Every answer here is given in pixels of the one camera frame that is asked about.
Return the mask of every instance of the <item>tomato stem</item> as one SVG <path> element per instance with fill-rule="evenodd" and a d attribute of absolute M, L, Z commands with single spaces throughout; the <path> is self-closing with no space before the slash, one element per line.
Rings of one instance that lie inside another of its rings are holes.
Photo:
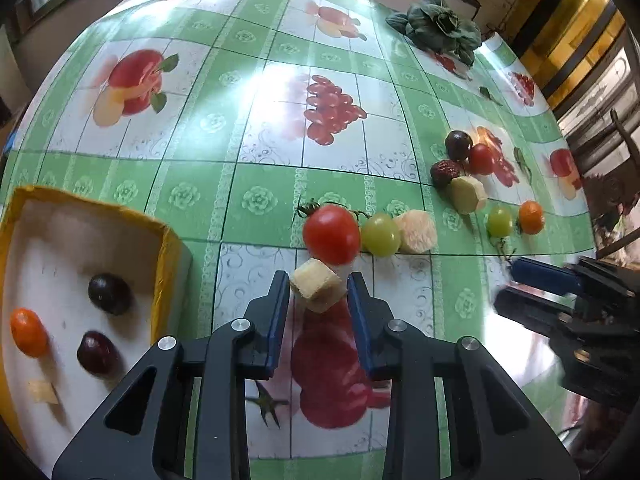
<path fill-rule="evenodd" d="M 516 249 L 511 251 L 511 254 L 507 254 L 504 251 L 506 248 L 506 245 L 507 245 L 507 238 L 500 238 L 500 240 L 498 240 L 495 244 L 495 249 L 498 251 L 498 256 L 500 256 L 501 258 L 504 258 L 504 260 L 509 265 L 511 265 L 511 259 L 513 258 L 513 255 L 516 253 Z"/>

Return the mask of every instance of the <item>cheese cube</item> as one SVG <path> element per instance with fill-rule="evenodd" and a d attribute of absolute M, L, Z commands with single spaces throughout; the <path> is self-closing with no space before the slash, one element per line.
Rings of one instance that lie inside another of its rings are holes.
<path fill-rule="evenodd" d="M 320 260 L 311 259 L 298 267 L 290 286 L 304 308 L 322 314 L 347 293 L 340 277 Z"/>
<path fill-rule="evenodd" d="M 49 381 L 33 380 L 27 382 L 27 389 L 33 402 L 58 404 L 58 396 Z"/>

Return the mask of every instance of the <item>printed apple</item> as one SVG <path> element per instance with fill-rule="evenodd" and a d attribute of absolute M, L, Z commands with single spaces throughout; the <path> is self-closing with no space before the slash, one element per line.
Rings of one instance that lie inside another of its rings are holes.
<path fill-rule="evenodd" d="M 166 104 L 166 95 L 161 92 L 162 72 L 171 72 L 177 65 L 177 54 L 164 58 L 161 52 L 150 48 L 122 58 L 111 70 L 107 86 L 95 103 L 95 123 L 112 126 L 122 115 L 135 115 L 149 106 L 160 113 Z"/>
<path fill-rule="evenodd" d="M 320 32 L 330 38 L 340 38 L 343 36 L 345 38 L 360 38 L 363 41 L 367 41 L 367 37 L 358 30 L 360 20 L 352 18 L 341 10 L 327 6 L 319 7 L 316 3 L 309 2 L 306 4 L 306 13 L 318 16 L 316 27 Z"/>
<path fill-rule="evenodd" d="M 360 367 L 345 299 L 324 314 L 305 310 L 291 375 L 301 389 L 300 410 L 318 428 L 352 426 L 367 408 L 391 403 L 388 384 L 372 383 Z"/>
<path fill-rule="evenodd" d="M 569 176 L 572 173 L 578 173 L 578 169 L 575 167 L 574 158 L 571 152 L 566 148 L 560 148 L 551 153 L 549 157 L 551 163 L 551 169 L 556 176 Z"/>

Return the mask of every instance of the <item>black object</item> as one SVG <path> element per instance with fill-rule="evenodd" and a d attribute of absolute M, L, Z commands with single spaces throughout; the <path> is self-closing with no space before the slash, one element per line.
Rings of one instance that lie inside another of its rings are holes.
<path fill-rule="evenodd" d="M 202 377 L 195 479 L 249 478 L 244 380 L 267 380 L 278 365 L 289 278 L 210 337 L 163 337 L 109 394 L 60 455 L 52 480 L 183 479 L 193 378 Z"/>
<path fill-rule="evenodd" d="M 347 290 L 360 365 L 373 381 L 392 380 L 383 480 L 440 478 L 436 377 L 447 401 L 451 478 L 579 478 L 554 432 L 477 339 L 440 341 L 394 319 L 359 272 Z"/>
<path fill-rule="evenodd" d="M 82 368 L 98 375 L 113 372 L 119 361 L 118 351 L 111 339 L 96 330 L 89 330 L 82 336 L 76 358 Z"/>
<path fill-rule="evenodd" d="M 96 307 L 114 316 L 124 314 L 132 303 L 132 293 L 127 282 L 109 272 L 92 277 L 87 292 Z"/>
<path fill-rule="evenodd" d="M 469 156 L 473 143 L 469 134 L 461 130 L 449 132 L 444 139 L 444 145 L 451 160 L 465 160 Z"/>
<path fill-rule="evenodd" d="M 640 396 L 640 275 L 584 256 L 565 269 L 518 258 L 512 275 L 555 294 L 564 293 L 559 283 L 575 280 L 565 287 L 578 294 L 575 309 L 513 287 L 498 292 L 495 309 L 549 338 L 564 388 L 631 412 Z"/>

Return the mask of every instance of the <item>table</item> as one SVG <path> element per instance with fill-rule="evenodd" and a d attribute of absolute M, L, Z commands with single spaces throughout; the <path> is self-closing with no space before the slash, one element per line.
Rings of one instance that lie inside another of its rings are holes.
<path fill-rule="evenodd" d="M 275 270 L 292 273 L 308 258 L 303 219 L 294 214 L 299 202 L 392 215 L 425 209 L 437 247 L 391 258 L 362 253 L 353 267 L 369 290 L 428 335 L 476 336 L 556 430 L 572 420 L 544 339 L 491 305 L 509 282 L 484 227 L 495 205 L 514 214 L 525 200 L 543 206 L 539 235 L 509 238 L 516 255 L 560 265 L 594 247 L 582 189 L 567 189 L 550 164 L 567 148 L 556 120 L 537 87 L 522 91 L 529 76 L 497 34 L 468 70 L 415 48 L 386 25 L 390 10 L 372 0 L 127 5 L 88 27 L 43 82 L 9 154 L 1 203 L 16 186 L 38 183 L 167 222 L 193 253 L 181 338 L 206 336 L 241 316 Z M 322 103 L 310 91 L 324 78 L 359 115 L 335 135 L 306 120 L 319 114 Z M 487 205 L 469 216 L 431 185 L 429 168 L 446 158 L 450 130 L 493 142 L 504 156 L 499 172 L 480 179 Z M 254 478 L 378 478 L 384 392 L 375 397 L 366 381 L 345 378 L 340 367 L 348 361 L 316 383 L 301 380 L 302 390 L 290 362 L 303 359 L 294 345 L 305 335 L 303 318 L 289 309 L 274 380 L 260 390 L 247 384 Z M 340 359 L 353 361 L 353 345 L 335 342 L 341 337 L 348 341 L 348 327 L 327 335 Z M 352 405 L 320 407 L 323 383 Z M 278 423 L 260 415 L 260 404 L 274 400 L 281 401 L 271 402 Z M 442 418 L 440 432 L 446 443 Z M 447 453 L 445 444 L 444 460 Z"/>

